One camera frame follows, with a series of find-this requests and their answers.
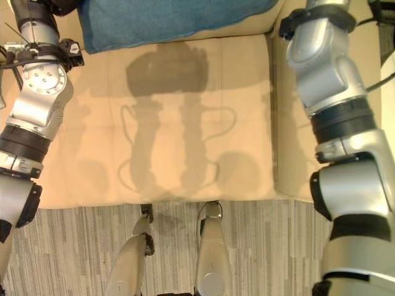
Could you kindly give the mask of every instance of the gray carpet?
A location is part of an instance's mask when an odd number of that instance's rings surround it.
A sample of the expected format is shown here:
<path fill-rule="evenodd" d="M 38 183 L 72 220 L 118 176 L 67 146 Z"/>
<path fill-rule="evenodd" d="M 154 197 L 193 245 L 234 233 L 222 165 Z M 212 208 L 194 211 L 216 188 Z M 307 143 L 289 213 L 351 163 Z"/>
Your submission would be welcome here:
<path fill-rule="evenodd" d="M 311 295 L 330 232 L 313 206 L 290 200 L 222 205 L 234 295 Z M 156 253 L 146 259 L 144 296 L 192 291 L 200 206 L 154 205 Z M 40 210 L 15 237 L 8 295 L 102 295 L 138 217 L 138 205 Z"/>

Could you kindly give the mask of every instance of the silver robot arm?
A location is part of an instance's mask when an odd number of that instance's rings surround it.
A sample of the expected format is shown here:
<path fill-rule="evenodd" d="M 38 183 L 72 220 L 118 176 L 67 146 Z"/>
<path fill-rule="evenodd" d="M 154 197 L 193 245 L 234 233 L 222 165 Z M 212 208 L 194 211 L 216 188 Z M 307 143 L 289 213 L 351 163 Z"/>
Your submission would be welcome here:
<path fill-rule="evenodd" d="M 65 10 L 44 1 L 12 0 L 11 4 L 27 42 L 10 49 L 17 54 L 17 65 L 23 65 L 23 87 L 0 135 L 0 295 L 14 231 L 34 218 L 40 202 L 42 188 L 31 178 L 39 178 L 73 94 L 66 73 L 83 65 L 78 43 L 59 42 L 52 12 Z"/>
<path fill-rule="evenodd" d="M 297 90 L 328 166 L 314 173 L 315 209 L 333 221 L 313 296 L 395 294 L 395 165 L 347 56 L 349 0 L 308 0 L 281 24 Z"/>

